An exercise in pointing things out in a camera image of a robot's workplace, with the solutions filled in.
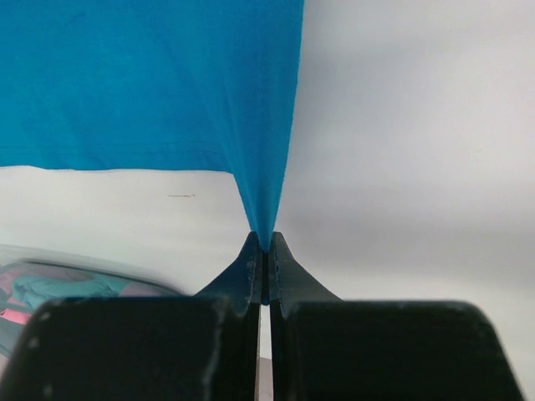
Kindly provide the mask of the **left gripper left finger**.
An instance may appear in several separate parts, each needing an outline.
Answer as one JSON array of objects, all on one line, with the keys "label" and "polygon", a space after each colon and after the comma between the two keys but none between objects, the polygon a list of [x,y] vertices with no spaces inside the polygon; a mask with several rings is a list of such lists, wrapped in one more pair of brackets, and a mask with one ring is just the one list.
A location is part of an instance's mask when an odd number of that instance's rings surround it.
[{"label": "left gripper left finger", "polygon": [[4,400],[255,400],[262,249],[192,296],[67,297],[29,320]]}]

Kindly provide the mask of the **dark blue t shirt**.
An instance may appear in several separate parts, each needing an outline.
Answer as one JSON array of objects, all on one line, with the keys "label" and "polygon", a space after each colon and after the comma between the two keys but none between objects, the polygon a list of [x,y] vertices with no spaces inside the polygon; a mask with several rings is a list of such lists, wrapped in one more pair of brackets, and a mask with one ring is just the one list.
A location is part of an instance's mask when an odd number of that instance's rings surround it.
[{"label": "dark blue t shirt", "polygon": [[231,174],[270,247],[301,1],[4,1],[1,163]]}]

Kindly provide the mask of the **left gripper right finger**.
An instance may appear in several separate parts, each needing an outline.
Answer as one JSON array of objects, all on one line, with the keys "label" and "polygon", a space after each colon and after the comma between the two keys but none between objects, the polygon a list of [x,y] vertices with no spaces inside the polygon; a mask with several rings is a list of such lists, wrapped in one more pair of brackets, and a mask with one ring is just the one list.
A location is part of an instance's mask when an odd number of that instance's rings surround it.
[{"label": "left gripper right finger", "polygon": [[280,233],[267,265],[275,399],[522,399],[475,305],[342,300],[295,260]]}]

